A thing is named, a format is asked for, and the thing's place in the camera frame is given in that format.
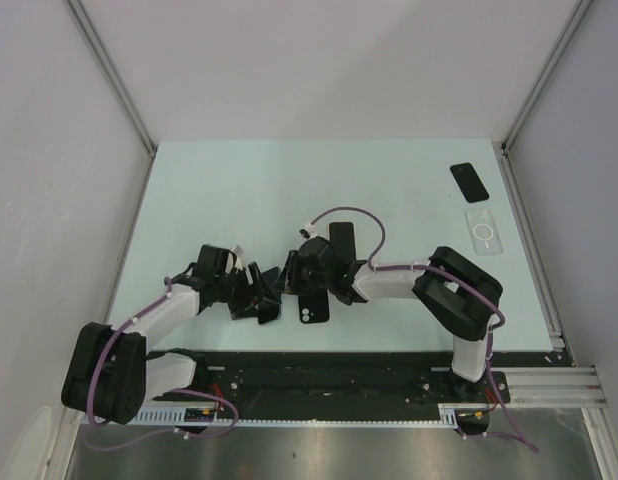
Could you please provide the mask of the black phone case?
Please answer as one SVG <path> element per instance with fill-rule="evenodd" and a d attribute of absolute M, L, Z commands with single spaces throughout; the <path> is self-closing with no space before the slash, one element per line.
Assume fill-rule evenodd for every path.
<path fill-rule="evenodd" d="M 323 324 L 330 320 L 329 293 L 318 290 L 309 296 L 299 296 L 299 320 L 304 325 Z"/>

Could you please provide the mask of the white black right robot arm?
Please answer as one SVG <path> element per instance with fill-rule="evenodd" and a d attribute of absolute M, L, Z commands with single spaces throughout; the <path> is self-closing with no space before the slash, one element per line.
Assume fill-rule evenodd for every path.
<path fill-rule="evenodd" d="M 506 322 L 499 308 L 503 287 L 450 247 L 437 248 L 424 264 L 375 265 L 347 259 L 318 236 L 289 252 L 274 289 L 297 297 L 326 290 L 348 306 L 383 299 L 418 300 L 453 336 L 452 393 L 473 401 L 486 389 L 493 331 Z"/>

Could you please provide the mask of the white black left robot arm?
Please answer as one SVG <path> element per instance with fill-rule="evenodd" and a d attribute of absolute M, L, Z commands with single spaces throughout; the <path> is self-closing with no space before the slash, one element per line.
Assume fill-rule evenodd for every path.
<path fill-rule="evenodd" d="M 277 267 L 244 264 L 235 249 L 205 244 L 196 261 L 164 280 L 160 297 L 121 325 L 90 322 L 79 332 L 61 389 L 61 402 L 100 426 L 129 423 L 149 399 L 178 390 L 203 397 L 209 374 L 179 351 L 152 357 L 151 351 L 173 330 L 216 305 L 233 320 L 268 321 L 280 313 L 273 289 Z"/>

